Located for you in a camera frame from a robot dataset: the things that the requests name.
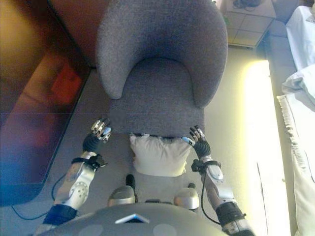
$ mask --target white cabinet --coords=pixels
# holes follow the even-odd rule
[[[233,2],[223,0],[220,8],[226,18],[228,43],[256,47],[276,17],[271,0],[250,8],[235,8]]]

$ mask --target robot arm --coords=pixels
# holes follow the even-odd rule
[[[54,205],[51,207],[42,225],[35,235],[55,228],[75,218],[77,210],[87,200],[89,186],[99,167],[106,163],[102,156],[96,154],[98,144],[108,141],[111,135],[109,121],[106,119],[97,120],[90,134],[83,142],[83,153],[80,157],[74,158],[68,170],[62,186],[59,188]]]
[[[192,139],[183,137],[195,149],[199,160],[194,160],[192,171],[202,175],[208,200],[215,210],[222,230],[232,236],[253,236],[254,233],[237,206],[231,187],[226,183],[221,164],[211,158],[205,135],[198,126],[191,129]]]

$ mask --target black cable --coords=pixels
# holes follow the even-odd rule
[[[51,197],[52,197],[53,200],[55,200],[55,197],[54,197],[54,190],[55,190],[55,187],[56,187],[57,183],[59,183],[60,180],[62,180],[62,179],[65,177],[65,175],[66,175],[66,174],[64,174],[63,176],[61,176],[61,177],[55,182],[53,188],[51,189]],[[18,217],[20,217],[22,220],[37,220],[37,219],[43,217],[44,215],[46,215],[46,214],[48,213],[48,212],[45,212],[45,213],[42,213],[42,214],[40,214],[39,216],[36,216],[36,217],[26,218],[26,217],[21,216],[21,215],[16,211],[16,209],[14,208],[14,206],[11,206],[11,208],[12,208],[12,210],[15,212],[15,214],[16,214]]]
[[[63,176],[61,176],[57,181],[56,183],[54,184],[53,188],[51,189],[51,198],[53,200],[55,200],[55,197],[54,197],[54,191],[55,191],[55,187],[56,185],[60,182],[60,180],[62,180],[64,177],[65,177],[66,174],[64,174]]]
[[[17,216],[20,217],[22,220],[37,220],[37,219],[39,219],[40,217],[43,217],[44,215],[46,215],[46,214],[48,213],[48,212],[43,213],[43,214],[41,214],[41,215],[39,215],[39,216],[36,216],[36,217],[34,217],[34,218],[25,218],[25,217],[21,216],[21,215],[16,211],[16,209],[15,209],[13,206],[11,206],[11,208],[12,208],[12,210],[15,212],[15,214],[17,214]]]
[[[215,223],[215,224],[217,224],[217,225],[220,225],[220,223],[219,223],[218,221],[215,221],[214,219],[210,218],[210,217],[207,215],[207,213],[205,212],[205,209],[203,208],[203,195],[204,195],[204,192],[205,192],[206,175],[207,175],[207,172],[205,173],[205,177],[203,178],[203,183],[202,183],[201,209],[202,209],[203,214],[204,214],[209,220],[211,220],[213,223]]]

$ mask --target white cushion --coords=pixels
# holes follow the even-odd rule
[[[282,92],[288,94],[303,89],[315,104],[315,64],[309,65],[289,76],[282,84]]]
[[[133,165],[137,172],[151,176],[180,176],[190,153],[190,145],[181,138],[166,139],[149,134],[131,134],[130,146],[135,154]]]

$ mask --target white bed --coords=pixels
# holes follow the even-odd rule
[[[298,7],[286,25],[297,72],[278,96],[290,134],[296,204],[296,236],[315,235],[315,23],[311,8]]]

